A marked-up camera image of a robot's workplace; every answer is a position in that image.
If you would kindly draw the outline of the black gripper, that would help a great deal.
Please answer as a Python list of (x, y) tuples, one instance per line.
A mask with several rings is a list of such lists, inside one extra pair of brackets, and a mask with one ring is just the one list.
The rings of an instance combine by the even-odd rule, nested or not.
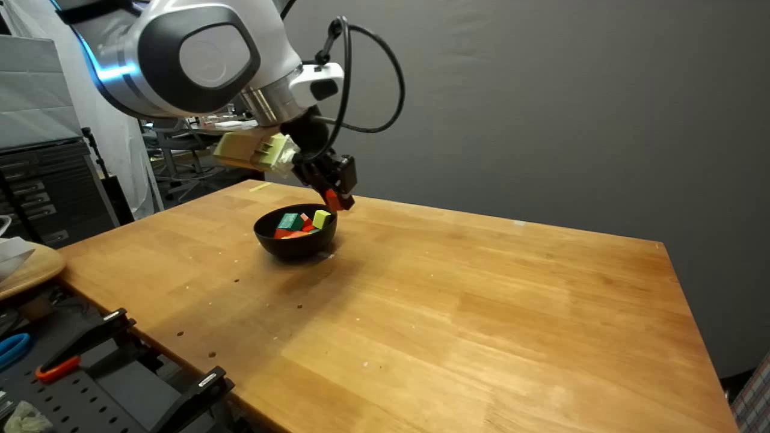
[(357, 203), (352, 195), (357, 184), (357, 160), (333, 149), (331, 126), (317, 117), (299, 117), (287, 123), (281, 131), (299, 143), (299, 155), (294, 159), (297, 177), (311, 184), (322, 203), (325, 189), (334, 189), (334, 212), (349, 212)]

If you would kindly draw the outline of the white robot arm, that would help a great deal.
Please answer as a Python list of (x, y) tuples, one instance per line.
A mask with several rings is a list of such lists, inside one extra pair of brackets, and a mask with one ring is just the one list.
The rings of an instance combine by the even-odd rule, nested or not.
[(333, 59), (303, 62), (273, 0), (49, 0), (76, 34), (98, 94), (133, 117), (238, 108), (290, 135), (292, 171), (328, 209), (352, 209), (357, 164), (333, 143), (321, 104), (347, 83)]

